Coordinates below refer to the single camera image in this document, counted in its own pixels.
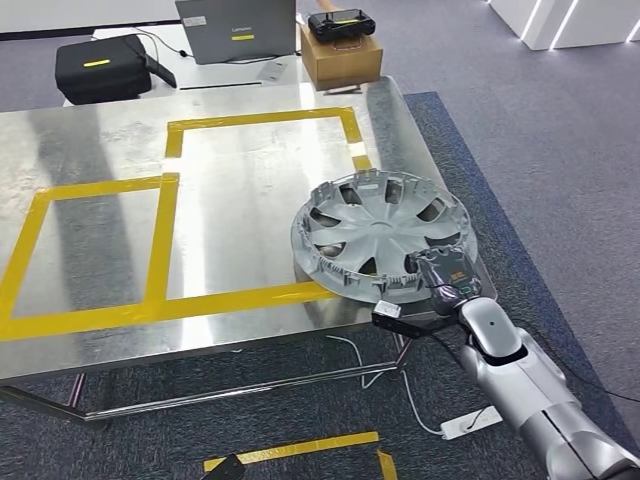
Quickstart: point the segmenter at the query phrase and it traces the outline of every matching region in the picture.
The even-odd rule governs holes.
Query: gray laptop
[[[195,63],[291,55],[296,0],[176,0]]]

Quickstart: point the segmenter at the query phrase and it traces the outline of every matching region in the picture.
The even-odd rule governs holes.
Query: black bag
[[[137,98],[151,90],[149,71],[168,74],[163,79],[176,86],[136,35],[66,45],[56,56],[56,84],[74,105]]]

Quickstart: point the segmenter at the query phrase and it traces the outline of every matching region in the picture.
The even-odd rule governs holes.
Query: power strip
[[[442,435],[442,438],[445,440],[453,440],[454,438],[482,430],[501,421],[502,417],[500,416],[495,407],[491,405],[491,407],[487,407],[484,411],[476,410],[472,413],[445,422],[440,425],[440,429],[442,430],[442,433],[444,434]]]

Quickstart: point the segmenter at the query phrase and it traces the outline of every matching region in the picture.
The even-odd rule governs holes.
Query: led light strip
[[[536,14],[538,13],[540,3],[542,3],[542,0],[537,0],[536,4],[534,5],[534,9],[531,10],[531,14],[529,15],[529,19],[527,20],[527,24],[525,25],[525,30],[522,30],[522,35],[520,36],[520,40],[525,40],[525,37],[529,33],[529,29],[531,28],[531,24],[534,23],[534,18],[535,18]]]
[[[636,23],[635,26],[633,27],[633,30],[632,30],[631,33],[629,33],[629,36],[626,37],[626,41],[632,41],[633,37],[635,37],[635,34],[638,33],[638,30],[640,30],[640,20],[638,20],[638,23]]]
[[[571,15],[574,14],[574,10],[576,9],[576,5],[578,4],[578,1],[580,0],[574,0],[573,3],[571,3],[571,6],[569,7],[569,10],[568,10],[567,14],[565,15],[565,18],[562,20],[562,23],[560,24],[560,28],[558,28],[558,31],[555,32],[555,36],[553,37],[553,41],[551,42],[551,46],[549,47],[549,50],[553,50],[554,48],[555,48],[555,44],[558,43],[558,40],[560,39],[560,35],[562,35],[562,32],[565,30],[565,27],[567,26],[567,22],[568,22],[569,19],[571,18]]]

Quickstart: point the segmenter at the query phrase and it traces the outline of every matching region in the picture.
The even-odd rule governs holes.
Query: stainless steel table
[[[10,386],[364,328],[370,306],[296,271],[295,212],[354,166],[444,186],[390,78],[341,94],[244,87],[6,113],[0,140],[0,398],[95,427],[402,368],[411,343],[393,361],[100,412],[76,408],[83,375],[69,405]],[[426,302],[411,308],[435,318]]]

